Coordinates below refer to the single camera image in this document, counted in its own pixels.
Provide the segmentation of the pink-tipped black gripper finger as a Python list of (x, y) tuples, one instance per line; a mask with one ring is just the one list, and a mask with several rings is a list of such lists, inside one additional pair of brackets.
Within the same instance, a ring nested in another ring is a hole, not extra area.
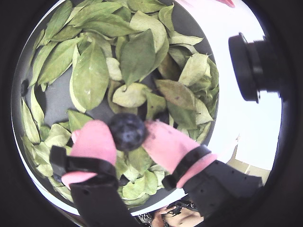
[(240, 209), (262, 188), (262, 178), (242, 173), (217, 159), (205, 145), (160, 121), (147, 122), (143, 143), (153, 161), (169, 175), (166, 190), (183, 189), (205, 218)]
[(53, 172), (71, 191), (73, 203), (89, 227), (138, 227), (117, 190), (116, 147), (109, 127), (102, 121), (87, 122), (72, 134), (70, 155), (52, 146)]

